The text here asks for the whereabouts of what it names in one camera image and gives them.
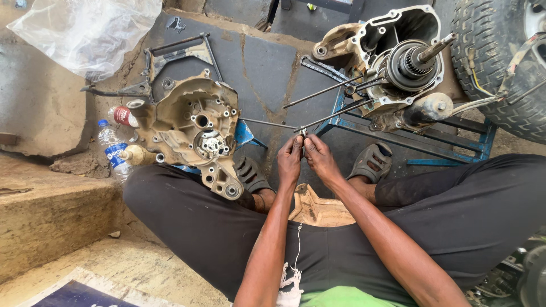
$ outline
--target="plastic water bottle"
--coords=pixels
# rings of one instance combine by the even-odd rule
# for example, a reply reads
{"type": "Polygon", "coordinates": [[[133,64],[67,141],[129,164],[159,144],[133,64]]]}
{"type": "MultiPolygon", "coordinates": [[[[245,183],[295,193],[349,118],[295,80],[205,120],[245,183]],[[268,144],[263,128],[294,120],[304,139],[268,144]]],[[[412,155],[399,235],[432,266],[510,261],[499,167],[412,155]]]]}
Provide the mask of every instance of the plastic water bottle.
{"type": "Polygon", "coordinates": [[[106,157],[110,161],[114,174],[118,180],[125,182],[129,174],[133,171],[133,168],[128,165],[125,160],[119,158],[117,155],[122,150],[127,148],[127,143],[119,134],[110,126],[107,120],[99,120],[99,145],[104,149],[106,157]]]}
{"type": "Polygon", "coordinates": [[[138,128],[137,119],[131,114],[128,107],[112,107],[108,110],[108,119],[125,126],[138,128]]]}

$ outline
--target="clear plastic bag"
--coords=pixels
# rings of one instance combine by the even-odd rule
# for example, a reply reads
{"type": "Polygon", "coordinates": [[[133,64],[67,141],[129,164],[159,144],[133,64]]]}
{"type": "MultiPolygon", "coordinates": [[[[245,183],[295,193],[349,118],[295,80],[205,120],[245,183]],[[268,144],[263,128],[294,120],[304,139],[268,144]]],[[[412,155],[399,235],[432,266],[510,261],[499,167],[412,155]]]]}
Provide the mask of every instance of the clear plastic bag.
{"type": "Polygon", "coordinates": [[[36,0],[7,27],[71,72],[112,76],[161,12],[162,0],[36,0]]]}

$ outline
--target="blue metal stand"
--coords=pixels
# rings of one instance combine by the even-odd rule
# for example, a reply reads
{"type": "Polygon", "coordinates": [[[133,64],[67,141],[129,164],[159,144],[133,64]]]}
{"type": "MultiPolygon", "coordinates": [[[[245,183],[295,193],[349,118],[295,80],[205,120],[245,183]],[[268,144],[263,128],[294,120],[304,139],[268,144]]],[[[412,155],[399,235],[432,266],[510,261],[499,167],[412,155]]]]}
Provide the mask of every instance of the blue metal stand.
{"type": "MultiPolygon", "coordinates": [[[[252,134],[252,132],[250,131],[250,129],[248,128],[248,125],[246,125],[244,120],[238,120],[237,126],[235,126],[235,143],[237,144],[235,146],[235,150],[238,150],[239,148],[243,147],[243,145],[245,144],[257,145],[265,149],[268,148],[262,141],[254,137],[254,134],[252,134]]],[[[201,171],[198,168],[191,168],[186,165],[174,166],[174,167],[178,167],[184,172],[198,174],[198,175],[201,174],[201,171]]]]}
{"type": "MultiPolygon", "coordinates": [[[[343,86],[339,89],[336,102],[334,104],[334,107],[332,108],[332,114],[338,112],[341,108],[345,106],[343,103],[345,101],[344,90],[345,88],[343,86]]],[[[350,116],[361,117],[361,115],[355,111],[349,111],[346,114],[350,116]]],[[[362,125],[360,123],[342,119],[339,116],[332,117],[331,119],[326,120],[321,125],[319,125],[316,130],[317,135],[320,137],[324,133],[328,132],[330,129],[338,127],[347,131],[366,135],[371,138],[400,145],[440,158],[410,159],[407,161],[408,165],[452,167],[461,164],[474,163],[489,158],[493,139],[495,139],[495,133],[497,131],[497,126],[495,124],[491,123],[488,119],[486,119],[484,123],[479,123],[454,116],[448,118],[445,121],[442,121],[441,123],[456,128],[465,129],[471,132],[479,133],[479,141],[476,142],[466,138],[458,137],[457,135],[441,132],[433,128],[427,129],[423,133],[423,135],[417,135],[414,134],[412,131],[403,129],[397,131],[396,133],[372,131],[368,128],[368,125],[362,125]],[[434,146],[425,142],[427,138],[437,140],[452,146],[468,149],[475,152],[475,154],[472,157],[463,155],[453,150],[447,150],[438,146],[434,146]]]]}

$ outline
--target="bottle label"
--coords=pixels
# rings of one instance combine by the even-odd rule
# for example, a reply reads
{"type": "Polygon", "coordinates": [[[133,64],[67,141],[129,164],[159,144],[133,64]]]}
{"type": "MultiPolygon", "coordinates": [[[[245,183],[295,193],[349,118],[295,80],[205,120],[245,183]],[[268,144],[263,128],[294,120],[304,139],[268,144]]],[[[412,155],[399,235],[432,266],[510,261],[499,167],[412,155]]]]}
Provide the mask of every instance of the bottle label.
{"type": "Polygon", "coordinates": [[[130,126],[129,115],[131,111],[128,107],[117,107],[114,109],[114,120],[125,126],[130,126]]]}
{"type": "Polygon", "coordinates": [[[120,143],[112,145],[104,150],[106,157],[108,158],[108,160],[110,160],[110,165],[112,165],[112,168],[115,168],[116,166],[125,163],[125,160],[117,156],[125,148],[127,148],[127,143],[120,143]]]}

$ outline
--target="sandal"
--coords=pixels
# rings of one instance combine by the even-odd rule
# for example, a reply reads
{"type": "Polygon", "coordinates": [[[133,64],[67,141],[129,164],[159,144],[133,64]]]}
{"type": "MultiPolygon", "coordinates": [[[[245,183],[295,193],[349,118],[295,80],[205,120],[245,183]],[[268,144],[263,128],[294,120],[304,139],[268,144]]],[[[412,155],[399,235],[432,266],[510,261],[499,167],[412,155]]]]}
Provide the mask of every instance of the sandal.
{"type": "Polygon", "coordinates": [[[257,190],[268,188],[272,190],[268,180],[265,178],[265,174],[258,166],[258,163],[249,157],[241,157],[235,164],[235,172],[237,178],[242,183],[242,186],[250,193],[254,193],[257,190]]]}
{"type": "Polygon", "coordinates": [[[370,178],[373,184],[378,183],[380,178],[385,178],[389,173],[390,167],[393,165],[392,156],[393,151],[385,143],[375,143],[366,147],[358,155],[357,160],[354,162],[353,170],[347,179],[362,175],[370,178]],[[368,161],[378,167],[379,171],[375,171],[368,166],[368,161]]]}

